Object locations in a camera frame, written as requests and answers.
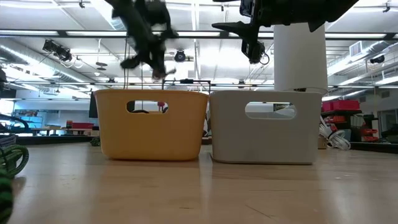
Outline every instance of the yellow bin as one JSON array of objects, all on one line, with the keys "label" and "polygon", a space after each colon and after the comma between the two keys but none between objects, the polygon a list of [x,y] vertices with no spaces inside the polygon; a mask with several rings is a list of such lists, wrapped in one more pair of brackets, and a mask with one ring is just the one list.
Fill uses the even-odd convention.
[{"label": "yellow bin", "polygon": [[[95,92],[103,154],[113,159],[184,161],[198,156],[208,96],[172,90]],[[166,113],[130,113],[130,101],[166,102]]]}]

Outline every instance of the ceiling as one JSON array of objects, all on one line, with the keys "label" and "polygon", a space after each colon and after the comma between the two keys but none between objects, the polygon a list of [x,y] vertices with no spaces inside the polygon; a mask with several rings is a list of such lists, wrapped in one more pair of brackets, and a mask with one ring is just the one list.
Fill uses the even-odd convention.
[{"label": "ceiling", "polygon": [[[111,10],[110,6],[96,7],[103,0],[83,1],[85,8],[79,7],[80,0],[1,0],[0,1],[0,29],[45,29],[45,30],[113,30],[109,18],[104,16]],[[249,22],[249,18],[239,14],[239,2],[224,5],[210,0],[166,0],[172,18],[172,25],[176,30],[214,30],[211,24],[215,22]],[[330,32],[398,32],[398,1],[389,1],[391,11],[383,13],[386,0],[360,0],[354,8],[334,23],[326,24]],[[262,27],[261,30],[272,30]],[[82,59],[83,66],[70,69],[95,81],[106,81],[116,78],[122,82],[124,71],[119,63],[125,58],[126,43],[124,39],[75,39],[52,38],[56,43],[71,49],[75,56]],[[45,38],[14,37],[13,41],[32,49],[42,55]],[[200,78],[219,83],[237,83],[244,79],[251,83],[272,83],[274,66],[272,61],[273,41],[262,41],[269,49],[270,64],[259,69],[258,65],[250,65],[241,53],[241,41],[236,39],[177,39],[168,41],[166,58],[167,68],[177,67],[182,72],[177,78]],[[328,62],[341,57],[349,51],[349,46],[356,41],[328,40],[326,42],[326,58]],[[188,56],[194,58],[195,45],[198,52],[199,74],[196,77],[193,62],[176,64],[172,57],[177,50],[184,50]],[[97,71],[96,62],[107,63],[105,71]],[[352,69],[345,74],[343,80],[354,77],[362,71]],[[151,82],[151,72],[147,66],[129,71],[129,82],[140,82],[141,76],[145,82]]]}]

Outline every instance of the white cylindrical column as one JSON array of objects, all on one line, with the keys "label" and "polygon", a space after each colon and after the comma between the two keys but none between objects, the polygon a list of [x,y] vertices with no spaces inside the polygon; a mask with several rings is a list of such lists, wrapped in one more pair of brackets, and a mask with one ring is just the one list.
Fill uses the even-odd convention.
[{"label": "white cylindrical column", "polygon": [[274,27],[275,90],[327,92],[325,28],[307,23]]}]

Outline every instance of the red box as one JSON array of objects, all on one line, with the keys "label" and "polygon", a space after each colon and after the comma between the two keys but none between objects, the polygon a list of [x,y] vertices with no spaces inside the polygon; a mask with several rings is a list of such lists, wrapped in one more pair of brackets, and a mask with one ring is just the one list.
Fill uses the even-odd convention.
[{"label": "red box", "polygon": [[333,101],[333,110],[360,110],[357,100],[337,100]]},{"label": "red box", "polygon": [[333,110],[333,102],[324,102],[322,103],[323,112],[332,111]]},{"label": "red box", "polygon": [[91,129],[93,126],[93,123],[72,123],[72,128],[77,129]]}]

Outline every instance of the green cable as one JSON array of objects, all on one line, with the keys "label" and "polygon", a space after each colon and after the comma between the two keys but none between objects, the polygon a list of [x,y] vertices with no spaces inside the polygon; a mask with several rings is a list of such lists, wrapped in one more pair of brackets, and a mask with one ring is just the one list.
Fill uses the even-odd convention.
[{"label": "green cable", "polygon": [[25,146],[12,145],[0,147],[0,164],[7,171],[8,177],[14,178],[27,164],[29,160],[29,151]]},{"label": "green cable", "polygon": [[0,224],[6,224],[12,213],[14,199],[9,174],[0,169]]}]

